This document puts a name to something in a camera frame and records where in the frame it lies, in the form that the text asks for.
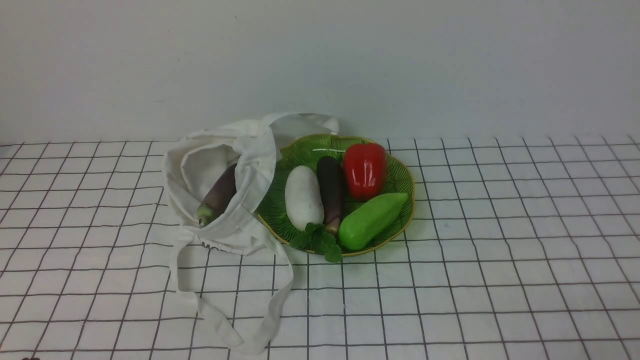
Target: purple eggplant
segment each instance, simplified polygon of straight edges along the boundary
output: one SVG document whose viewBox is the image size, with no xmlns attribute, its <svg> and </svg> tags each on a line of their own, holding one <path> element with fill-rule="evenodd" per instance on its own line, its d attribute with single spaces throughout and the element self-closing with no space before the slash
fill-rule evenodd
<svg viewBox="0 0 640 360">
<path fill-rule="evenodd" d="M 222 215 L 231 198 L 236 194 L 236 165 L 229 166 L 225 172 L 220 175 L 211 190 L 204 197 L 200 206 L 196 210 L 196 217 L 200 227 L 209 225 Z"/>
<path fill-rule="evenodd" d="M 338 236 L 344 202 L 344 171 L 338 159 L 323 156 L 318 160 L 316 176 L 320 184 L 320 198 L 324 208 L 324 228 L 327 233 Z"/>
</svg>

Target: white canvas tote bag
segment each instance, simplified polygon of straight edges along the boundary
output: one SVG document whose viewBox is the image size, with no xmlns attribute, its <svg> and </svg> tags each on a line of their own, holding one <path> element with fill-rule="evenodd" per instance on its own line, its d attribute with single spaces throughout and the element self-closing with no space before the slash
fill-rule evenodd
<svg viewBox="0 0 640 360">
<path fill-rule="evenodd" d="M 197 309 L 212 336 L 244 354 L 259 354 L 277 333 L 280 314 L 293 283 L 293 267 L 282 245 L 254 216 L 269 190 L 279 149 L 293 140 L 316 133 L 336 134 L 335 118 L 316 114 L 270 114 L 262 120 L 241 120 L 215 130 L 190 134 L 165 155 L 163 175 L 169 207 L 179 219 L 179 236 L 170 256 L 176 295 Z M 200 228 L 196 209 L 227 167 L 237 162 L 236 190 L 226 211 Z M 191 242 L 210 249 L 250 255 L 264 247 L 288 264 L 289 282 L 271 298 L 268 310 L 253 334 L 240 336 L 225 315 L 195 292 L 183 290 L 178 277 L 178 255 Z"/>
</svg>

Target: red bell pepper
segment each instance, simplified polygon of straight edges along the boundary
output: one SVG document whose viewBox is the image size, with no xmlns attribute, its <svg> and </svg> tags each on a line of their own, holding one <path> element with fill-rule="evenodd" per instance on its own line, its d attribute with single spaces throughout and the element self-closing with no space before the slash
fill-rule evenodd
<svg viewBox="0 0 640 360">
<path fill-rule="evenodd" d="M 378 196 L 388 175 L 385 148 L 376 143 L 349 146 L 344 154 L 344 173 L 352 198 L 367 201 Z"/>
</svg>

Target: green zucchini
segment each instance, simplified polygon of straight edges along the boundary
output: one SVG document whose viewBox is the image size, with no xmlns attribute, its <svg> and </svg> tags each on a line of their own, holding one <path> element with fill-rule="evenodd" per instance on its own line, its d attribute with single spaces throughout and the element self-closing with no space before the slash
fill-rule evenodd
<svg viewBox="0 0 640 360">
<path fill-rule="evenodd" d="M 364 203 L 342 221 L 338 239 L 349 250 L 364 248 L 394 222 L 407 201 L 406 193 L 384 193 Z"/>
</svg>

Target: white grid mat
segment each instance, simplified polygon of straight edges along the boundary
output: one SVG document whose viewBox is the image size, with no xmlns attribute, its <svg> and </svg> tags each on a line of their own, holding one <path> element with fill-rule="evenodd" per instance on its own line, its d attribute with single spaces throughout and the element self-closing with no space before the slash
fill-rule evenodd
<svg viewBox="0 0 640 360">
<path fill-rule="evenodd" d="M 292 251 L 256 359 L 640 359 L 639 139 L 381 141 L 417 182 L 415 220 L 343 264 Z M 168 281 L 171 144 L 0 147 L 0 360 L 246 358 Z M 266 253 L 184 253 L 241 333 L 285 280 Z"/>
</svg>

